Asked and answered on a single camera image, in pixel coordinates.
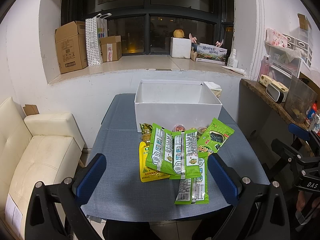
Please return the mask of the person's right hand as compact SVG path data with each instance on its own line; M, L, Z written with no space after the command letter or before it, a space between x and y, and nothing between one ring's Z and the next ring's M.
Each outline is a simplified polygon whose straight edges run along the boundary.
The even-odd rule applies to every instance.
M299 191L296 208L299 212L301 212L306 205L305 194L303 191ZM312 208L318 208L319 206L319 198L316 198L312 203Z

